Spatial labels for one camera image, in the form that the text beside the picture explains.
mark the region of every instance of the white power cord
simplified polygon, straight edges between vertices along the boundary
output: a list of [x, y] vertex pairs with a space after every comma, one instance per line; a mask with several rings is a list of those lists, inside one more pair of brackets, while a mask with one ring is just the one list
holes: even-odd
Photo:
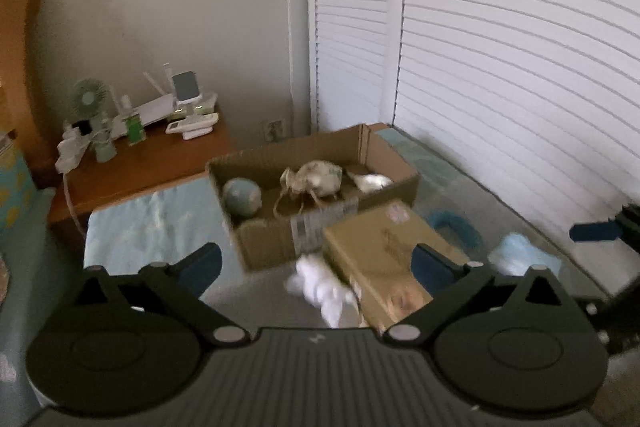
[[71, 219], [74, 220], [78, 232], [80, 232], [82, 237], [86, 239], [86, 232], [84, 231], [82, 225], [80, 224], [80, 221], [78, 220], [78, 216], [76, 215], [76, 211], [74, 210], [73, 203], [71, 203], [71, 195], [69, 195], [69, 183], [66, 181], [66, 173], [62, 174], [62, 184], [65, 188], [66, 206], [69, 209], [69, 214], [71, 214]]

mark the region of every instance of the desk fan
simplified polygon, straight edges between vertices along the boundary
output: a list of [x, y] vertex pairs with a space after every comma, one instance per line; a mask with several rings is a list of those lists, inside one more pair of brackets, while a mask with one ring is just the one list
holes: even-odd
[[102, 115], [107, 93], [107, 86], [95, 78], [79, 80], [71, 92], [71, 105], [76, 115], [83, 120], [89, 120], [91, 124], [95, 157], [100, 163], [116, 155], [115, 147], [111, 143], [109, 121]]

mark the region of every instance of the wooden nightstand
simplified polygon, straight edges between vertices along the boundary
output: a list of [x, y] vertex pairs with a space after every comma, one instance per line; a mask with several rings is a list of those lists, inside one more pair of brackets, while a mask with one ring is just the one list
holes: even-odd
[[[146, 140], [133, 146], [126, 137], [116, 140], [118, 153], [107, 163], [98, 163], [89, 149], [78, 168], [68, 174], [71, 201], [85, 228], [96, 208], [204, 176], [209, 159], [236, 150], [222, 114], [211, 133], [192, 140], [165, 134], [165, 129], [166, 122], [146, 127]], [[49, 227], [73, 251], [84, 252], [84, 238], [71, 219], [62, 184], [49, 211]]]

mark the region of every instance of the light blue ball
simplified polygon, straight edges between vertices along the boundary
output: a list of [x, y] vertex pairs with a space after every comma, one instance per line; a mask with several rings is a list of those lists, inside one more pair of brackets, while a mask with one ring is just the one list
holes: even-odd
[[233, 178], [222, 187], [222, 201], [232, 216], [253, 217], [262, 206], [262, 191], [246, 178]]

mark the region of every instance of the gray screen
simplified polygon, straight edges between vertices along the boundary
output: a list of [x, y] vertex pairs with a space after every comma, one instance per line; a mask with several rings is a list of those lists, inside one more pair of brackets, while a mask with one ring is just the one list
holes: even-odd
[[196, 98], [200, 94], [198, 83], [196, 82], [196, 74], [193, 71], [186, 73], [174, 74], [175, 96], [181, 102]]

